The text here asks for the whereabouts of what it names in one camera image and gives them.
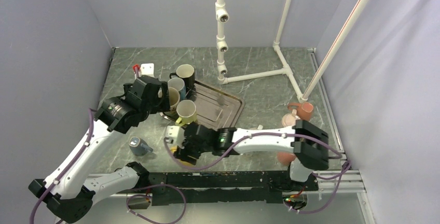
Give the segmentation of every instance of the white wall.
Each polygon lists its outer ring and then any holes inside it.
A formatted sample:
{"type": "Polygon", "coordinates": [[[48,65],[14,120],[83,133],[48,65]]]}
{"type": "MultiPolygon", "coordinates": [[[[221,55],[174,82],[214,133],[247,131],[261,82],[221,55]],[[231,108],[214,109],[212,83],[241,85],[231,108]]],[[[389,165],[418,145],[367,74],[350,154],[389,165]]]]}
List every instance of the white wall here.
{"type": "MultiPolygon", "coordinates": [[[[356,0],[342,0],[322,60],[356,0]]],[[[438,223],[440,0],[371,0],[324,73],[377,222],[438,223]]]]}
{"type": "Polygon", "coordinates": [[[0,0],[0,223],[28,223],[28,185],[83,136],[110,53],[86,0],[0,0]]]}
{"type": "MultiPolygon", "coordinates": [[[[88,0],[114,47],[213,47],[215,0],[88,0]]],[[[231,47],[271,46],[285,0],[226,0],[231,47]]],[[[283,47],[316,47],[340,0],[293,0],[283,47]]]]}

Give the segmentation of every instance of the baking tray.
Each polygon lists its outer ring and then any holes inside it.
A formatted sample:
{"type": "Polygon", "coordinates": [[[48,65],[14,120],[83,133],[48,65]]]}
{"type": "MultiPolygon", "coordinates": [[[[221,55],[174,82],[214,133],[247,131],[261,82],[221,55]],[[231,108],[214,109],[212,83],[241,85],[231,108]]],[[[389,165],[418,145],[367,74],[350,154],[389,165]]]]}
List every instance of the baking tray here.
{"type": "MultiPolygon", "coordinates": [[[[186,98],[196,104],[197,122],[214,130],[233,127],[244,108],[244,100],[198,80],[186,98]]],[[[178,118],[178,115],[160,115],[172,122],[178,118]]]]}

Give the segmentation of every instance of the blue mug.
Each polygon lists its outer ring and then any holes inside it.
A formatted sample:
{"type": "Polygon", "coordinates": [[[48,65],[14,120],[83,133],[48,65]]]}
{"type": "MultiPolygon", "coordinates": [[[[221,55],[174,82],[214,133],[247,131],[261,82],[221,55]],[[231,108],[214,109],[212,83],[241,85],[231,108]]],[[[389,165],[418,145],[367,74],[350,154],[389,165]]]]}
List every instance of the blue mug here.
{"type": "Polygon", "coordinates": [[[180,94],[180,100],[184,100],[186,96],[185,82],[179,77],[171,78],[168,81],[168,87],[176,89],[180,94]]]}

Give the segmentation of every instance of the marble tabletop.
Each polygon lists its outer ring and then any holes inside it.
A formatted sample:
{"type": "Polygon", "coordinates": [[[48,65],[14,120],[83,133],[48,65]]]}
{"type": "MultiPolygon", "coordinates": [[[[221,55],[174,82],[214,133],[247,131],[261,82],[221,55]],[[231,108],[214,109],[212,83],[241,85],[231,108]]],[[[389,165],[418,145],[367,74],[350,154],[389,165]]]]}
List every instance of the marble tabletop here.
{"type": "MultiPolygon", "coordinates": [[[[294,76],[302,91],[310,82],[314,70],[306,48],[282,48],[287,62],[293,69],[294,76]]],[[[298,102],[295,91],[285,75],[234,82],[227,85],[217,84],[217,50],[216,48],[117,48],[111,62],[108,76],[102,90],[100,104],[108,97],[123,94],[124,83],[132,82],[134,64],[154,63],[155,77],[168,80],[169,74],[179,65],[191,64],[196,69],[196,79],[221,90],[234,94],[245,101],[244,109],[236,123],[238,128],[264,129],[282,127],[281,118],[289,113],[286,106],[298,102]]],[[[230,48],[225,53],[228,77],[259,73],[282,68],[277,54],[271,47],[230,48]]],[[[311,123],[329,134],[329,143],[336,148],[330,123],[321,92],[318,87],[309,97],[314,105],[311,123]]],[[[164,129],[169,120],[159,114],[150,115],[148,119],[131,128],[121,140],[116,142],[93,169],[93,173],[111,173],[125,164],[136,161],[150,172],[185,172],[167,154],[164,144],[164,129]],[[129,148],[130,137],[144,139],[154,153],[142,157],[135,156],[129,148]]],[[[212,162],[218,157],[204,153],[198,165],[212,162]]],[[[331,161],[331,169],[339,169],[338,161],[331,161]]],[[[262,171],[284,170],[286,167],[277,162],[276,152],[251,152],[241,156],[223,159],[206,171],[262,171]]]]}

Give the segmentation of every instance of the black mug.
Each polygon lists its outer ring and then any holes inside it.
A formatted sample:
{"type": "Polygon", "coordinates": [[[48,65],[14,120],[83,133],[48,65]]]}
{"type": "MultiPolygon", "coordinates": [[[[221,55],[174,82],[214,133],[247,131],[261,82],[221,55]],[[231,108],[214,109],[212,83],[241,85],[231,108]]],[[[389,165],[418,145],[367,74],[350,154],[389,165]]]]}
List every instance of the black mug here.
{"type": "Polygon", "coordinates": [[[193,66],[189,64],[180,65],[175,73],[170,73],[170,79],[173,76],[177,76],[185,82],[186,92],[189,92],[194,87],[196,73],[193,66]]]}

